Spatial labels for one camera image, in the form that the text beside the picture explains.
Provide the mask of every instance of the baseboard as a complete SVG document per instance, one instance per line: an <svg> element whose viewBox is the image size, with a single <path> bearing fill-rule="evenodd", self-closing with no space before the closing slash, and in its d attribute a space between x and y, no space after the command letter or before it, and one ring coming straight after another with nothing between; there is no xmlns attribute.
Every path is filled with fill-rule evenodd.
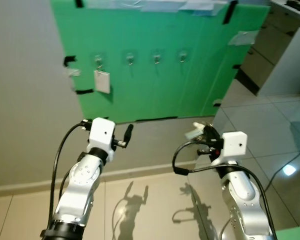
<svg viewBox="0 0 300 240"><path fill-rule="evenodd" d="M187 161L187 162L179 162L176 165L187 169L193 169L195 167L195 164L196 164L195 161ZM110 181L138 178L138 177L144 177L150 175L165 174L171 172L173 172L171 164L137 167L128 170L105 172L101 175L100 181L110 182ZM56 179L55 189L60 188L61 182L62 182L62 178ZM50 185L51 185L50 180L32 182L32 183L3 185L0 186L0 197L48 191L50 190Z"/></svg>

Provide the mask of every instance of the cabinet drawer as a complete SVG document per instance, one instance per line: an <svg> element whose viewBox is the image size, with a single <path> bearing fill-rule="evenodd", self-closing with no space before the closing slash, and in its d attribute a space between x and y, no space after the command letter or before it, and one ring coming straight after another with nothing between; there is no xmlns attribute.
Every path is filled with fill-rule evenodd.
<svg viewBox="0 0 300 240"><path fill-rule="evenodd" d="M289 13L284 12L278 6L272 6L266 18L266 21L283 33L293 35L300 27L300 20L291 16Z"/></svg>
<svg viewBox="0 0 300 240"><path fill-rule="evenodd" d="M255 39L253 48L275 65L289 45L291 39L291 36L279 31L268 22L265 22Z"/></svg>
<svg viewBox="0 0 300 240"><path fill-rule="evenodd" d="M261 56L253 47L248 51L241 70L254 81L259 88L265 83L274 66Z"/></svg>

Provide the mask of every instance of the tiled floor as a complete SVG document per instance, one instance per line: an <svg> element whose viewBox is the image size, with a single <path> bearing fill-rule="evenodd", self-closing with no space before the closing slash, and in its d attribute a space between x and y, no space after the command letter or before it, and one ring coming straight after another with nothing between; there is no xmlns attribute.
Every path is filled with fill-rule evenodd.
<svg viewBox="0 0 300 240"><path fill-rule="evenodd" d="M300 96L256 97L235 80L214 126L248 134L241 163L265 187L300 152ZM201 156L196 167L209 163ZM300 226L300 155L290 165L296 172L280 171L266 193L277 230ZM106 182L94 197L84 240L218 240L229 219L214 171ZM1 197L0 240L40 239L48 203L47 191ZM235 240L230 225L222 239Z"/></svg>

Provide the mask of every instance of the paper note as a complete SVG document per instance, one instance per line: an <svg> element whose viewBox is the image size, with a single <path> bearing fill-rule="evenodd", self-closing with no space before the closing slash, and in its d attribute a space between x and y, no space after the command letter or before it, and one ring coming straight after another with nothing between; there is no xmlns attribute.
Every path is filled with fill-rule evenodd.
<svg viewBox="0 0 300 240"><path fill-rule="evenodd" d="M98 92L110 93L110 73L105 71L94 71L94 84Z"/></svg>

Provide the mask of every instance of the robotic arm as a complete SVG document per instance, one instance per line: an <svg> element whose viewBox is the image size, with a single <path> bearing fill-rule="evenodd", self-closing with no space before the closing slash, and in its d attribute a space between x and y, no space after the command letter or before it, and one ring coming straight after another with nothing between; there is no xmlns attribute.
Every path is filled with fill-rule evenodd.
<svg viewBox="0 0 300 240"><path fill-rule="evenodd" d="M196 130L186 134L189 140L204 142L209 150L198 150L198 155L207 154L211 166L238 165L237 159L246 154L247 135L241 131L226 132L220 138L212 125L195 122ZM174 167L177 174L186 172ZM260 206L258 188L245 172L236 167L218 167L222 197L230 211L230 223L237 240L273 240L267 215Z"/></svg>
<svg viewBox="0 0 300 240"><path fill-rule="evenodd" d="M94 192L106 163L114 158L117 146L126 148L133 125L124 140L114 136L113 121L96 118L92 121L87 153L71 168L69 184L63 193L49 227L41 232L42 240L81 240L94 202Z"/></svg>

